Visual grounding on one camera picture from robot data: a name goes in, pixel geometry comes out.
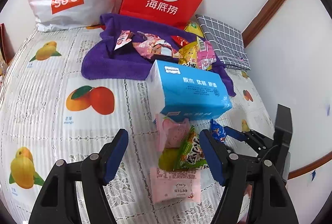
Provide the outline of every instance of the red snack wrapper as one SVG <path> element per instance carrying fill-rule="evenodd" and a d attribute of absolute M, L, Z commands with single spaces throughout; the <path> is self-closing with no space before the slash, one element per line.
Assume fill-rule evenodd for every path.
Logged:
<path fill-rule="evenodd" d="M 174 36 L 172 35 L 171 38 L 175 41 L 176 44 L 178 44 L 178 46 L 180 48 L 183 48 L 185 45 L 188 45 L 189 42 L 187 40 L 185 40 L 183 37 L 180 36 Z"/>

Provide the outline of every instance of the purple towel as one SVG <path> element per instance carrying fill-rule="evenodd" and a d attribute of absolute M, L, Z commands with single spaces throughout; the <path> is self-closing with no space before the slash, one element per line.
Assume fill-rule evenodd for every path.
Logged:
<path fill-rule="evenodd" d="M 142 36 L 137 34 L 138 31 L 158 35 L 176 50 L 179 50 L 179 47 L 171 38 L 172 35 L 183 37 L 189 42 L 196 40 L 195 34 L 187 33 L 175 27 L 124 15 L 104 14 L 101 15 L 100 21 L 106 25 L 106 30 L 100 34 L 102 41 L 87 53 L 82 63 L 82 75 L 89 80 L 107 78 L 146 79 L 152 67 L 151 62 L 141 57 L 132 45 L 114 50 L 122 30 L 130 30 L 135 33 L 132 37 L 133 42 L 144 41 Z M 217 57 L 217 62 L 213 65 L 212 71 L 220 75 L 228 94 L 235 96 L 233 81 L 227 75 L 225 67 L 225 64 L 220 62 Z"/>

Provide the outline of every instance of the yellow snack bag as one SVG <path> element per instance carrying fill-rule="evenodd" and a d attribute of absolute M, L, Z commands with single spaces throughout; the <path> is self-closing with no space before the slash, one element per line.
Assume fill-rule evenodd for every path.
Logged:
<path fill-rule="evenodd" d="M 204 37 L 204 34 L 202 30 L 200 29 L 200 26 L 192 21 L 189 21 L 187 24 L 187 27 L 185 28 L 185 31 L 188 33 L 193 33 L 195 35 L 198 35 L 200 37 Z"/>
<path fill-rule="evenodd" d="M 179 49 L 179 54 L 182 58 L 179 59 L 179 65 L 185 65 L 190 67 L 197 66 L 197 41 L 191 42 Z"/>

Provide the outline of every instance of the green snack bag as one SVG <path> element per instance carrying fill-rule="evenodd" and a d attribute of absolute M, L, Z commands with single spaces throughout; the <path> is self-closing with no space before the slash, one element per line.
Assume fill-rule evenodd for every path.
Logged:
<path fill-rule="evenodd" d="M 199 136 L 195 131 L 195 127 L 191 126 L 188 137 L 181 144 L 174 170 L 204 169 L 208 167 L 200 147 Z"/>

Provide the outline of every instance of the fruit-print bed sheet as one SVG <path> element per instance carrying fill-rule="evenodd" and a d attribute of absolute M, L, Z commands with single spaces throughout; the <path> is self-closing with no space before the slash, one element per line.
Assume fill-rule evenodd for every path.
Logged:
<path fill-rule="evenodd" d="M 56 160 L 81 161 L 99 152 L 124 128 L 129 133 L 127 151 L 115 179 L 104 187 L 117 222 L 210 223 L 223 187 L 213 180 L 209 169 L 201 172 L 200 203 L 152 203 L 149 170 L 158 164 L 157 131 L 151 121 L 146 83 L 91 81 L 80 72 L 85 54 L 100 41 L 101 30 L 34 31 L 16 54 L 0 91 L 1 200 L 17 223 L 28 221 Z M 227 72 L 237 95 L 231 98 L 233 108 L 217 122 L 272 137 L 273 124 L 250 78 L 239 70 Z M 198 133 L 209 128 L 209 121 L 191 124 Z M 244 143 L 232 138 L 226 142 L 237 153 L 255 155 Z M 82 222 L 89 223 L 82 184 L 76 185 Z M 239 219 L 248 211 L 249 202 L 246 195 Z"/>

